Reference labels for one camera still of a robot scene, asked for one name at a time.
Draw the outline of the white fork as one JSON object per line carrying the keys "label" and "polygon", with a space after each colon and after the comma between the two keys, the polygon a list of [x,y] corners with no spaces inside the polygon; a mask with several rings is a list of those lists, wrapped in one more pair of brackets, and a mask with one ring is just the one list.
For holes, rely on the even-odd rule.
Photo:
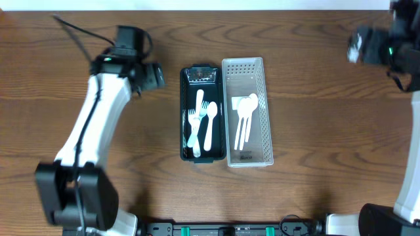
{"label": "white fork", "polygon": [[200,111],[201,111],[201,105],[203,102],[203,96],[204,96],[204,91],[202,89],[199,89],[196,93],[196,108],[195,108],[195,114],[194,114],[193,125],[192,125],[193,132],[197,132],[200,127]]}
{"label": "white fork", "polygon": [[[194,118],[195,118],[195,110],[194,109],[189,109],[188,110],[188,122],[191,126],[191,131],[193,131],[193,127],[194,127]],[[196,142],[194,143],[194,146],[192,147],[192,152],[195,158],[198,158],[201,156],[201,151],[200,151],[200,144],[199,141],[196,140]]]}

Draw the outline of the pale green plastic fork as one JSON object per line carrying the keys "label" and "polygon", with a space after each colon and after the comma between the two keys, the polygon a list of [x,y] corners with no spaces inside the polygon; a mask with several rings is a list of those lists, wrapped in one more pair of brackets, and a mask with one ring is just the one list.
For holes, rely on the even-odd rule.
{"label": "pale green plastic fork", "polygon": [[195,109],[188,110],[188,122],[191,125],[191,135],[187,141],[187,147],[192,148],[198,139],[198,131],[200,129],[201,120],[205,115],[207,115],[207,107],[209,102],[202,102],[198,120],[196,120],[196,111]]}

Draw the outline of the white spoon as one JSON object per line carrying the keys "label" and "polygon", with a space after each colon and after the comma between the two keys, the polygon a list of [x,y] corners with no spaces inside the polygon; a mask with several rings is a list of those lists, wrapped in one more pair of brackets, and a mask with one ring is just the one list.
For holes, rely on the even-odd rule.
{"label": "white spoon", "polygon": [[218,108],[216,102],[211,102],[207,108],[208,125],[203,145],[205,151],[209,151],[211,149],[213,135],[213,119],[216,117],[217,113]]}
{"label": "white spoon", "polygon": [[241,136],[240,136],[240,151],[243,150],[243,146],[244,146],[244,142],[245,142],[245,133],[246,133],[246,128],[247,128],[247,120],[250,116],[250,112],[251,112],[251,108],[253,105],[253,99],[250,97],[245,98],[242,102],[241,102],[241,112],[243,115],[243,125],[242,125],[242,129],[241,129]]}
{"label": "white spoon", "polygon": [[236,137],[235,137],[235,142],[234,142],[234,149],[235,150],[237,150],[238,143],[240,141],[241,123],[242,123],[242,119],[245,117],[245,106],[246,106],[246,104],[247,104],[247,99],[246,98],[242,98],[240,100],[240,102],[238,104],[238,108],[237,108],[239,121],[238,121],[238,125],[237,125]]}
{"label": "white spoon", "polygon": [[250,112],[249,112],[249,118],[247,120],[247,130],[245,133],[245,142],[249,141],[249,135],[251,132],[251,123],[252,123],[252,115],[253,112],[256,110],[256,108],[258,107],[258,96],[255,93],[252,93],[249,95],[249,98],[251,99],[251,107],[250,107]]}

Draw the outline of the black plastic basket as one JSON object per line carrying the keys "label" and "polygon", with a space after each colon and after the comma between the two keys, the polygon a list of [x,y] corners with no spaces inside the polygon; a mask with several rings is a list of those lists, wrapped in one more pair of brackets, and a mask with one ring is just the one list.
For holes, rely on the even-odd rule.
{"label": "black plastic basket", "polygon": [[[196,94],[203,90],[203,102],[215,102],[218,112],[213,118],[211,149],[203,149],[209,118],[201,118],[198,131],[200,153],[194,153],[187,146],[191,135],[191,125],[188,122],[188,111],[196,108]],[[226,157],[226,125],[224,114],[224,98],[221,69],[209,64],[194,64],[180,71],[180,158],[193,163],[212,163]]]}

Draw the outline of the clear plastic basket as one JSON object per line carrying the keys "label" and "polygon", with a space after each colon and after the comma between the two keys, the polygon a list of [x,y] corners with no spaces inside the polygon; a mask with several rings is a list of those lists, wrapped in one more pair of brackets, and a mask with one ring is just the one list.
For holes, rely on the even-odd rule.
{"label": "clear plastic basket", "polygon": [[[270,116],[266,93],[264,64],[261,57],[225,58],[222,61],[222,85],[227,140],[227,161],[232,168],[266,167],[274,163]],[[253,112],[249,141],[243,150],[234,149],[239,121],[238,104],[242,98],[255,93],[258,107]]]}

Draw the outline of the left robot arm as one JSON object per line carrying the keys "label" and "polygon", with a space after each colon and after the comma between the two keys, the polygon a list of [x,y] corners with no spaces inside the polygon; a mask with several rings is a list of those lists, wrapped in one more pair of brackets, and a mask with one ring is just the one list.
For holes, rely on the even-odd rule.
{"label": "left robot arm", "polygon": [[136,235],[138,217],[119,207],[106,175],[111,140],[134,93],[164,87],[161,65],[144,62],[153,47],[147,31],[118,26],[116,40],[90,60],[85,101],[52,163],[39,163],[35,182],[48,223],[63,235]]}

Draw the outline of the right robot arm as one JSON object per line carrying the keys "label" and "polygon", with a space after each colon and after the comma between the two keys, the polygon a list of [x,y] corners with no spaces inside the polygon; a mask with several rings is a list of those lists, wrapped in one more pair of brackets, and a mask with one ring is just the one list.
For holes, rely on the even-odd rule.
{"label": "right robot arm", "polygon": [[389,27],[356,29],[347,60],[383,66],[398,90],[410,96],[408,157],[400,190],[391,206],[366,203],[355,214],[327,214],[314,235],[419,234],[419,2],[391,1],[389,11]]}

